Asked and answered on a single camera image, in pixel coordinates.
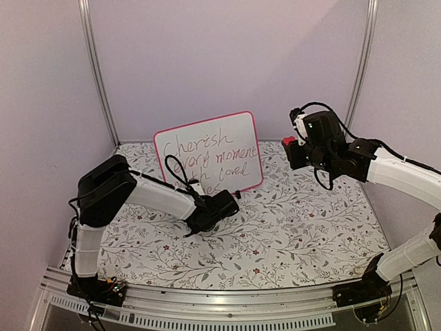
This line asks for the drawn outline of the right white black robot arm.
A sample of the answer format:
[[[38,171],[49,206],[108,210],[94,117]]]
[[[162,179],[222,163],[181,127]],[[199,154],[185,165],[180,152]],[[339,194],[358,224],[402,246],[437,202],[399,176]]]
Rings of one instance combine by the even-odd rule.
[[[440,111],[362,110],[351,125],[321,102],[287,113],[281,143],[291,170],[312,173],[315,188],[334,193],[343,180],[362,188],[390,250],[377,265],[392,280],[412,272],[422,286],[440,282],[440,248],[430,238],[440,212]]]

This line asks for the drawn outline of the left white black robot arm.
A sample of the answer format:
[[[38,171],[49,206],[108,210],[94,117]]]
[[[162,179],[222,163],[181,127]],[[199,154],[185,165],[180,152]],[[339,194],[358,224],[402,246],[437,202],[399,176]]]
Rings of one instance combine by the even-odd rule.
[[[239,211],[233,195],[222,190],[214,196],[203,193],[200,183],[183,177],[175,187],[131,168],[119,154],[81,177],[78,195],[70,200],[76,212],[74,231],[74,283],[87,299],[102,294],[102,284],[94,277],[101,238],[124,204],[141,205],[183,221],[190,236],[210,231],[219,221]]]

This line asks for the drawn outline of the red whiteboard eraser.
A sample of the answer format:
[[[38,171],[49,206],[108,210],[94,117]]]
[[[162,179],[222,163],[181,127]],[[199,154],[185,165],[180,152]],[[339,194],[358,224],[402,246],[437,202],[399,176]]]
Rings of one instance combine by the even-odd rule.
[[[284,148],[289,147],[289,145],[293,142],[296,141],[296,138],[294,136],[290,136],[290,137],[284,137],[282,140],[282,145]]]

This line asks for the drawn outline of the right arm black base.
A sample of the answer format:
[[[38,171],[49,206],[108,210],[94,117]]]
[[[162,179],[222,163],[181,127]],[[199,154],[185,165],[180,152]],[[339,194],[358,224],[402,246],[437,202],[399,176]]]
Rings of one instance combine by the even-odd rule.
[[[396,303],[392,304],[392,287],[375,272],[368,272],[359,281],[336,285],[332,288],[332,299],[338,308],[356,306],[353,313],[364,325],[377,324],[389,317],[399,306],[404,290],[404,281],[400,277],[400,291]]]

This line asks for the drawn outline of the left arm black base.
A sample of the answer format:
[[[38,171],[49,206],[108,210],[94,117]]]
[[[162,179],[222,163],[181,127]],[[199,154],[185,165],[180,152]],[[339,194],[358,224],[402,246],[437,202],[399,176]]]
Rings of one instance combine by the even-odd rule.
[[[72,275],[67,293],[92,302],[122,307],[127,293],[127,282],[111,277],[107,280]]]

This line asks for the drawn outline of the pink framed whiteboard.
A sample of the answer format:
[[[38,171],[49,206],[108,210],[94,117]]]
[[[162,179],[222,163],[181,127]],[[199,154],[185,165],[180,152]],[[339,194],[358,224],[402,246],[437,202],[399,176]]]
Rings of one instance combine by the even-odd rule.
[[[154,135],[165,182],[197,179],[206,194],[258,187],[264,180],[256,124],[250,111],[170,128]]]

